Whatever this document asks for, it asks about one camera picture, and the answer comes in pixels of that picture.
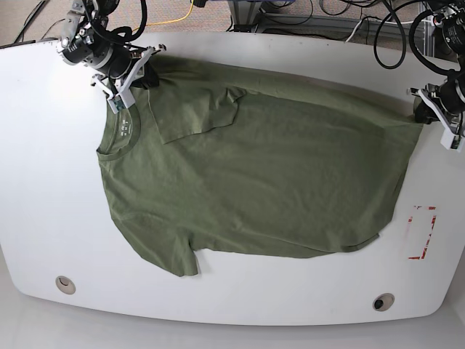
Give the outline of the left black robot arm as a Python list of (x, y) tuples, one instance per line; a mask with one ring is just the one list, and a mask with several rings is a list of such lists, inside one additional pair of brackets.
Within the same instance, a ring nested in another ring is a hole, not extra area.
[[(459, 70), (440, 68), (417, 49), (416, 28), (428, 17), (441, 27), (444, 42), (457, 55)], [(441, 85), (427, 84), (423, 89), (411, 90), (411, 94), (421, 99), (415, 111), (416, 121), (422, 124), (438, 121), (454, 141), (461, 139), (464, 137), (464, 2), (430, 1), (429, 8), (411, 24), (408, 43), (423, 66), (445, 77)]]

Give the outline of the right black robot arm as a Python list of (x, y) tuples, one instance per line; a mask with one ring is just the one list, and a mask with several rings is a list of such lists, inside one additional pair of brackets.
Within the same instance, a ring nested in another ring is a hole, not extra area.
[(142, 17), (138, 29), (121, 26), (108, 30), (109, 15), (118, 5), (118, 1), (74, 1), (65, 17), (57, 52), (69, 65), (82, 63), (95, 70), (92, 86), (98, 86), (109, 101), (128, 107), (132, 87), (151, 89), (159, 85), (150, 58), (166, 46), (133, 44), (147, 25), (145, 1), (140, 2)]

